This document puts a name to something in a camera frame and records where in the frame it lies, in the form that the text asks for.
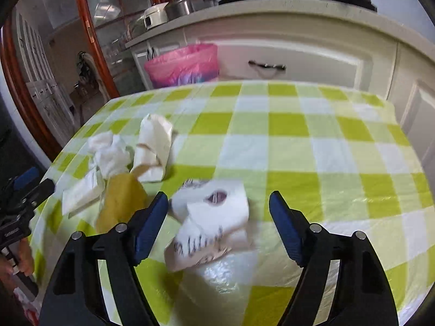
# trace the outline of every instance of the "person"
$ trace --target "person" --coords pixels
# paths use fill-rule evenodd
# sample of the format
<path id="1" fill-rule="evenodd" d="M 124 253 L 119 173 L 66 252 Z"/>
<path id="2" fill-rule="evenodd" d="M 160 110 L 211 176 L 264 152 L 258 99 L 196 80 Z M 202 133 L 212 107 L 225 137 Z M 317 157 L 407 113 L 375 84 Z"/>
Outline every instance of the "person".
<path id="1" fill-rule="evenodd" d="M 27 238 L 21 239 L 18 246 L 18 268 L 26 276 L 34 271 L 32 250 Z M 12 266 L 0 254 L 0 315 L 7 315 L 1 318 L 2 326 L 32 326 L 25 317 L 23 308 L 14 297 L 16 285 L 12 280 Z"/>

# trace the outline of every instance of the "yellow sponge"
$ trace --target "yellow sponge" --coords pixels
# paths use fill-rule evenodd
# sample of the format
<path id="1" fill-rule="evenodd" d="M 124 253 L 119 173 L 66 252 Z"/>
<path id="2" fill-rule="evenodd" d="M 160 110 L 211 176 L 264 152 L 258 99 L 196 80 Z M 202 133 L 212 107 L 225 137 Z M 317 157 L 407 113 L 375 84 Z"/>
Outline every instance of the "yellow sponge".
<path id="1" fill-rule="evenodd" d="M 132 215 L 145 207 L 147 193 L 130 173 L 112 176 L 106 186 L 103 209 L 95 228 L 98 234 L 107 233 L 116 224 L 127 223 Z"/>

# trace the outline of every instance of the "cabinet handle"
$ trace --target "cabinet handle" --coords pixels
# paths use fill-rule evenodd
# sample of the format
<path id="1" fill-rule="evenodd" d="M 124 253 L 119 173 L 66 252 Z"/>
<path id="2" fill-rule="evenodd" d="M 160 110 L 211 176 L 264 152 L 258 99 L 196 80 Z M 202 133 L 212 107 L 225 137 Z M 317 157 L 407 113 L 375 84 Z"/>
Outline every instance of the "cabinet handle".
<path id="1" fill-rule="evenodd" d="M 91 44 L 93 44 L 93 43 L 95 43 L 95 38 L 92 34 L 92 29 L 91 29 L 91 25 L 90 25 L 89 21 L 86 21 L 85 25 L 86 25 L 86 30 L 88 32 L 89 40 L 91 41 Z"/>
<path id="2" fill-rule="evenodd" d="M 248 64 L 250 65 L 254 65 L 254 66 L 259 66 L 262 68 L 274 68 L 277 69 L 278 71 L 285 71 L 287 69 L 286 65 L 271 65 L 271 64 L 260 64 L 254 60 L 249 60 Z"/>

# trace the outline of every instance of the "checkered tablecloth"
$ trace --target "checkered tablecloth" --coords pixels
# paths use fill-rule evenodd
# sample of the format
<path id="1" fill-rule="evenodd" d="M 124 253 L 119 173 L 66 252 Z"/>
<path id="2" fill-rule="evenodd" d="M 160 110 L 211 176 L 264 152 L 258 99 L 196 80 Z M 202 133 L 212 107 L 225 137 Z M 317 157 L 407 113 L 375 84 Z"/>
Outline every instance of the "checkered tablecloth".
<path id="1" fill-rule="evenodd" d="M 394 108 L 366 92 L 302 83 L 221 82 L 113 99 L 71 139 L 46 173 L 56 193 L 38 208 L 31 246 L 36 277 L 47 286 L 70 235 L 95 234 L 98 202 L 62 217 L 62 190 L 88 171 L 89 136 L 112 130 L 130 146 L 148 113 L 166 116 L 175 135 L 161 183 L 168 197 L 187 178 L 240 178 L 250 206 L 250 251 L 168 273 L 163 251 L 179 228 L 167 217 L 150 258 L 136 273 L 161 325 L 275 326 L 301 270 L 282 246 L 268 211 L 279 190 L 288 205 L 332 233 L 367 233 L 386 270 L 401 324 L 435 281 L 435 211 L 417 156 Z M 338 266 L 331 265 L 317 321 L 328 314 Z M 107 270 L 101 278 L 118 321 Z"/>

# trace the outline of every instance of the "screw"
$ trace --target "screw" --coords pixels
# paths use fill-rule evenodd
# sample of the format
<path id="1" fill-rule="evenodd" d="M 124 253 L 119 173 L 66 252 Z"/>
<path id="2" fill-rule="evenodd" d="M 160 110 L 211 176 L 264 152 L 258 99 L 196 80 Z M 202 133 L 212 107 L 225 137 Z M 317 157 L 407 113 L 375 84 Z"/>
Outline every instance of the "screw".
<path id="1" fill-rule="evenodd" d="M 314 223 L 314 224 L 311 224 L 311 225 L 310 225 L 310 230 L 311 230 L 313 233 L 320 233 L 320 232 L 322 231 L 322 227 L 321 227 L 319 224 Z"/>
<path id="2" fill-rule="evenodd" d="M 80 239 L 82 237 L 82 235 L 83 235 L 83 233 L 78 230 L 77 232 L 74 232 L 74 233 L 71 234 L 71 238 L 73 240 L 78 240 L 78 239 Z"/>
<path id="3" fill-rule="evenodd" d="M 116 230 L 118 233 L 125 232 L 125 231 L 127 230 L 127 224 L 125 224 L 125 223 L 119 223 L 119 224 L 115 227 L 115 230 Z"/>
<path id="4" fill-rule="evenodd" d="M 361 239 L 361 240 L 364 240 L 365 238 L 367 238 L 367 235 L 364 232 L 360 231 L 360 230 L 357 230 L 355 232 L 355 235 L 356 235 L 356 237 L 358 239 Z"/>

